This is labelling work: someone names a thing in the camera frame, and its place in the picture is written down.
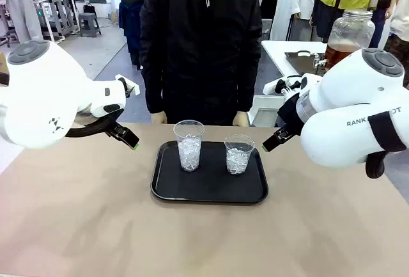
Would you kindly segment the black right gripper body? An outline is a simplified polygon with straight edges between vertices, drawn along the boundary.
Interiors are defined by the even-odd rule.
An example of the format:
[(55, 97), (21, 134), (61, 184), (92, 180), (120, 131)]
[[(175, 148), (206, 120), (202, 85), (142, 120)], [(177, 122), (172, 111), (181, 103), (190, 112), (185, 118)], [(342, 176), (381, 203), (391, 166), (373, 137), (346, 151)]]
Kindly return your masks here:
[(289, 98), (278, 110), (278, 116), (283, 122), (283, 127), (288, 130), (301, 130), (304, 126), (303, 121), (297, 113), (297, 102), (300, 94), (297, 93)]

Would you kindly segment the person's left hand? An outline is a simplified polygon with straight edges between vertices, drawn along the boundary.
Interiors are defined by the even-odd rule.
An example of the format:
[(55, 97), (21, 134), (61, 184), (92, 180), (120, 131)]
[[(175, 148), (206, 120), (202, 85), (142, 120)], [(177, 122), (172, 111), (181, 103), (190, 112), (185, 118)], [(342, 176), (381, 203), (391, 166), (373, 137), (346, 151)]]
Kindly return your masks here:
[(235, 117), (233, 118), (233, 123), (232, 126), (236, 126), (236, 127), (249, 127), (250, 123), (249, 123), (249, 117), (247, 112), (245, 111), (238, 111), (235, 115)]

